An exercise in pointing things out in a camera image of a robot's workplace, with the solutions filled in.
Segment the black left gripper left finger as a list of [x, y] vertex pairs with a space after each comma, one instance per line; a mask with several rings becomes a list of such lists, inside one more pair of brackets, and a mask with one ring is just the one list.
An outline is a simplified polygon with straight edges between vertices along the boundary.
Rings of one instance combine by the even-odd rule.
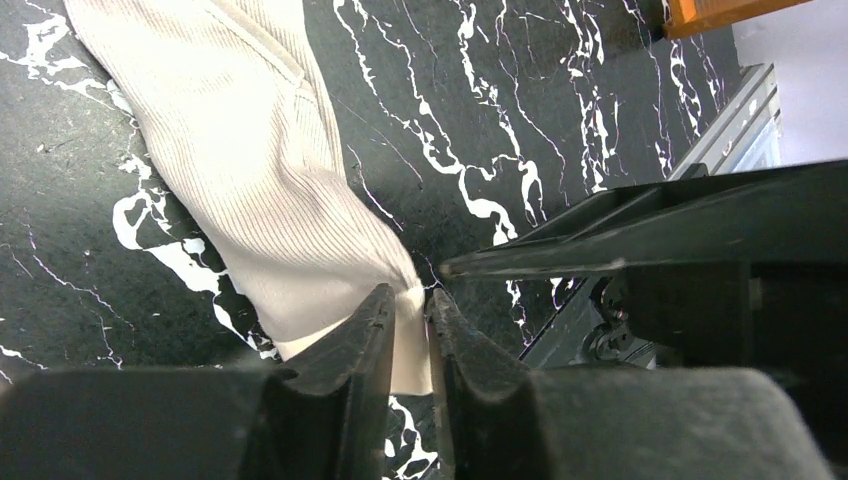
[[395, 295], [257, 368], [44, 371], [1, 397], [5, 479], [378, 479]]

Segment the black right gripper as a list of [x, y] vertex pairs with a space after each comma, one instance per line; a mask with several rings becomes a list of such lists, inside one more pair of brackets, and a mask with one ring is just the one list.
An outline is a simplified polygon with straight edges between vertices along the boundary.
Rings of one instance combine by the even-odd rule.
[[[674, 367], [760, 370], [793, 399], [828, 460], [844, 464], [847, 269], [827, 265], [846, 262], [841, 160], [601, 192], [440, 271], [528, 279], [621, 270], [589, 294], [616, 350], [639, 339], [670, 350]], [[666, 265], [684, 266], [652, 267]]]

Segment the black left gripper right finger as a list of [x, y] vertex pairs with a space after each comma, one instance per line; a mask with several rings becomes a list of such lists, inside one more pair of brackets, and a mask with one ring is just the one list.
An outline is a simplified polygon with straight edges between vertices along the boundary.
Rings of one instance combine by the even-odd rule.
[[446, 479], [830, 479], [798, 409], [738, 368], [533, 369], [442, 290], [427, 305]]

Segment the grey beige underwear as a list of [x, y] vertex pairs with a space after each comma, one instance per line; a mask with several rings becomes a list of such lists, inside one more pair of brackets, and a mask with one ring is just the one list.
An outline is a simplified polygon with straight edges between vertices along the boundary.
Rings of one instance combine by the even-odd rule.
[[348, 186], [299, 1], [69, 1], [151, 160], [284, 359], [380, 284], [396, 295], [391, 391], [432, 391], [425, 291], [407, 249]]

